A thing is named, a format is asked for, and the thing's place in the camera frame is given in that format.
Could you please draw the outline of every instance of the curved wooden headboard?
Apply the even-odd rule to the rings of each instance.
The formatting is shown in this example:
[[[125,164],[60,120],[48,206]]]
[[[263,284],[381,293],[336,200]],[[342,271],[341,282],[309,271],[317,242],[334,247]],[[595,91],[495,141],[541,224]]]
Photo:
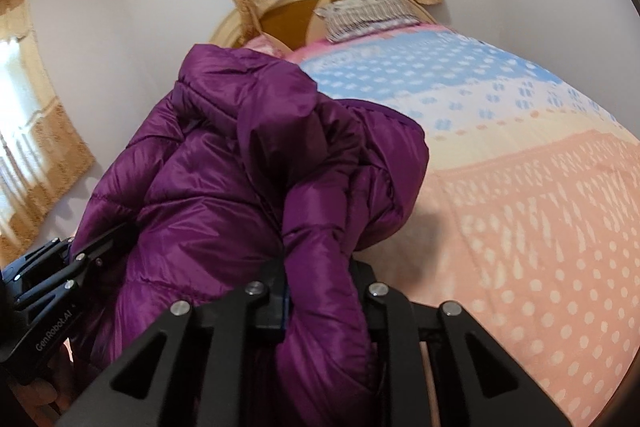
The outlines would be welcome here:
[[[315,15],[314,9],[335,0],[279,0],[260,19],[265,33],[296,50],[324,37],[324,21]],[[437,24],[436,20],[414,0],[408,0],[416,16],[424,22]],[[233,48],[238,46],[241,35],[240,15],[233,10],[222,21],[210,38],[212,44]]]

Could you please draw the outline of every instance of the pillow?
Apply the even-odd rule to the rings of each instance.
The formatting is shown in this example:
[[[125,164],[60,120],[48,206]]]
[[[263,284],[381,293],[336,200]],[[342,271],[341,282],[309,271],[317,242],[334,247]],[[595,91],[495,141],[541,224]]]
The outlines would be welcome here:
[[[330,42],[420,24],[408,0],[339,0],[317,8],[316,15],[324,19]]]
[[[284,58],[286,53],[280,49],[270,37],[271,36],[267,34],[258,35],[242,47],[255,52],[264,53],[265,55],[271,55],[271,57]]]

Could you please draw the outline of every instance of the purple puffer jacket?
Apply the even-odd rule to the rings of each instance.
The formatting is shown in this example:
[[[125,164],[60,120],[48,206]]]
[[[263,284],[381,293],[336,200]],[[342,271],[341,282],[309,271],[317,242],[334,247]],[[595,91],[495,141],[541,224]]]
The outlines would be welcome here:
[[[331,100],[277,58],[195,46],[98,183],[73,243],[124,221],[140,229],[93,289],[73,340],[80,378],[172,302],[218,299],[285,256],[295,308],[258,377],[277,417],[261,413],[260,425],[366,425],[376,371],[348,260],[404,224],[427,161],[420,126],[391,109]]]

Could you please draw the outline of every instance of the silver bolt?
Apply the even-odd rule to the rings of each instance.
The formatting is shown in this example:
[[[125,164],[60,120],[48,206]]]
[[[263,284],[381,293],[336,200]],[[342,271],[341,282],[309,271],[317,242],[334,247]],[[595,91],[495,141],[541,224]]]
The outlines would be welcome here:
[[[186,315],[191,310],[191,305],[187,301],[175,301],[170,308],[172,314],[176,317]]]
[[[260,281],[250,282],[246,286],[244,291],[249,295],[260,295],[262,292],[264,292],[264,284],[262,284]]]
[[[389,293],[389,286],[383,282],[374,282],[369,285],[369,293],[374,297],[384,297]]]
[[[457,317],[462,313],[462,306],[455,301],[447,301],[442,305],[442,311],[449,317]]]

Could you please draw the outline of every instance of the polka dot bed sheet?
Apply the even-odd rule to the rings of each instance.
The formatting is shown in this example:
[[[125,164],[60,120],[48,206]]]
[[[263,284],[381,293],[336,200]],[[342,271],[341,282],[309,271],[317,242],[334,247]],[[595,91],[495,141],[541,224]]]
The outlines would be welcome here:
[[[549,71],[442,26],[288,57],[322,92],[392,107],[431,160],[407,225],[361,254],[414,301],[461,302],[576,427],[640,346],[640,148]]]

